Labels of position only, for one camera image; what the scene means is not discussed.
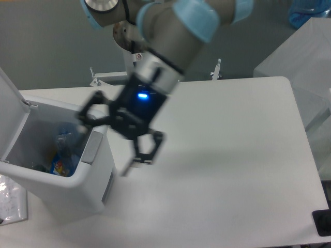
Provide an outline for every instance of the white table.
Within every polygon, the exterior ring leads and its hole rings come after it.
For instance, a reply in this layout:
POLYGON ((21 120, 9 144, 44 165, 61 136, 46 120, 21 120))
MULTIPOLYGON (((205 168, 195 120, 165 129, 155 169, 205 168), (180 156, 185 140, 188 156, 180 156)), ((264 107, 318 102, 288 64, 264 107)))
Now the white table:
MULTIPOLYGON (((120 88, 99 89, 114 98, 120 88)), ((94 90, 23 93, 82 104, 94 90)), ((312 211, 327 203, 285 78, 180 83, 153 128, 167 134, 155 165, 116 177, 102 214, 51 206, 29 194, 29 220, 0 227, 0 247, 244 248, 331 241, 319 237, 313 223, 312 211)), ((131 158, 130 144, 112 131, 108 139, 121 170, 131 158)))

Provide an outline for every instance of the light blue joint cover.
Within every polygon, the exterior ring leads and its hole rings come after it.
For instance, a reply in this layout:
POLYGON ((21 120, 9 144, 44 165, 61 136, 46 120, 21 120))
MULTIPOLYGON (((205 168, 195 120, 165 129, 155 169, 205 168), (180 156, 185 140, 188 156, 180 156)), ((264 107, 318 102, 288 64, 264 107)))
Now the light blue joint cover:
POLYGON ((254 6, 254 0, 236 0, 234 19, 232 23, 238 22, 248 17, 254 6))
POLYGON ((178 19, 198 39, 209 43, 220 23, 217 12, 203 0, 178 0, 173 5, 178 19))
POLYGON ((81 1, 82 8, 85 12, 85 15, 87 16, 87 19, 88 19, 89 23, 91 24, 91 26, 94 29, 102 29, 102 27, 97 23, 97 21, 93 18, 93 16, 89 12, 89 10, 85 4, 85 0, 80 0, 80 1, 81 1))
POLYGON ((143 28, 143 26, 144 26, 144 16, 145 16, 147 10, 148 10, 151 6, 153 6, 154 4, 159 4, 159 2, 153 2, 153 3, 149 3, 149 4, 144 5, 144 6, 139 10, 139 12, 138 12, 138 14, 137 14, 137 18, 136 18, 136 26, 137 26, 137 28, 138 28, 138 30, 139 30, 139 33, 141 34, 141 36, 142 36, 146 41, 148 41, 148 40, 146 39, 146 36, 145 36, 145 34, 144 34, 144 28, 143 28))

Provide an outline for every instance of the blue led light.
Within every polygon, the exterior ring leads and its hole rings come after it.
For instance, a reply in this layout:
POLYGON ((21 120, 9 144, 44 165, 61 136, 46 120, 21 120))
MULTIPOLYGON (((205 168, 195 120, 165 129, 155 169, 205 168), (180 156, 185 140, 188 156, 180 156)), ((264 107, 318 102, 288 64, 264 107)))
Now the blue led light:
POLYGON ((139 93, 138 94, 138 98, 142 99, 142 100, 147 100, 148 99, 148 95, 145 93, 139 93))

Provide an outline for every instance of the gray wall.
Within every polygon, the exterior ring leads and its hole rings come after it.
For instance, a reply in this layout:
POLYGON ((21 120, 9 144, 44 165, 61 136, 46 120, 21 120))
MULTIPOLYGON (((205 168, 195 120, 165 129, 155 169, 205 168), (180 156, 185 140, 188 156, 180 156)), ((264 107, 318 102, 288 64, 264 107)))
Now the gray wall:
MULTIPOLYGON (((257 0, 253 14, 218 30, 193 62, 186 80, 209 79, 218 57, 224 78, 253 69, 295 30, 289 1, 257 0)), ((93 30, 79 0, 0 2, 0 67, 18 89, 88 86, 95 73, 124 71, 112 27, 93 30)))

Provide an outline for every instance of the white trash bin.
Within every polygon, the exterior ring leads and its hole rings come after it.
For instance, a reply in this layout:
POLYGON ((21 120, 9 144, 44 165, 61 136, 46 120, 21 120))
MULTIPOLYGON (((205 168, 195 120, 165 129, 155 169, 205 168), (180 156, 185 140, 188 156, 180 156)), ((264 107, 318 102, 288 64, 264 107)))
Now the white trash bin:
MULTIPOLYGON (((107 126, 92 129, 71 177, 31 169, 32 163, 47 163, 54 154, 57 123, 79 125, 75 113, 80 108, 40 97, 23 97, 0 68, 0 174, 45 201, 100 212, 115 172, 107 126)), ((97 110, 89 114, 104 116, 97 110)))

